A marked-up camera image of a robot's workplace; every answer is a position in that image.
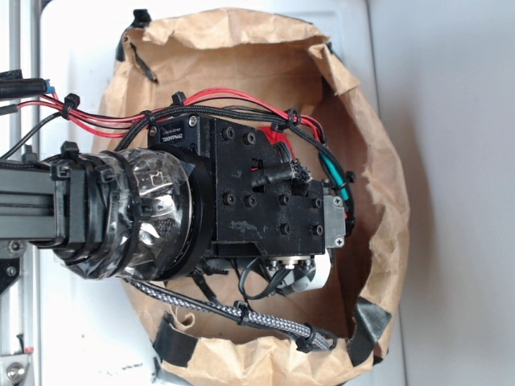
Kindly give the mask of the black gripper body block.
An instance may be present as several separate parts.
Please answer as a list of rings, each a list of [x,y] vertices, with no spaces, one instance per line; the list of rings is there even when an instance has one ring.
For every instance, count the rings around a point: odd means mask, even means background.
[[[207,245],[204,257],[318,255],[344,246],[344,208],[300,163],[286,144],[263,131],[193,113],[155,124],[153,150],[191,163],[195,222]]]

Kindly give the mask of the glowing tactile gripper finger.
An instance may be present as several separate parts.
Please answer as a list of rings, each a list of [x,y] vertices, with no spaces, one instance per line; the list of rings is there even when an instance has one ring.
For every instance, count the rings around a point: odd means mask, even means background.
[[[271,293],[288,296],[293,293],[323,288],[328,281],[332,262],[329,253],[272,257],[266,269],[271,277],[281,270],[286,273],[282,282]]]

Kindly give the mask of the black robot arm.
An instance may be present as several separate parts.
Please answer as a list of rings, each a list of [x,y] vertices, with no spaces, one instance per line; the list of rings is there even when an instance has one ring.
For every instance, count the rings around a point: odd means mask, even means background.
[[[326,181],[261,129],[182,114],[145,148],[27,151],[1,161],[1,238],[49,249],[86,279],[169,281],[257,273],[264,296],[325,284],[354,226],[347,179],[318,145]]]

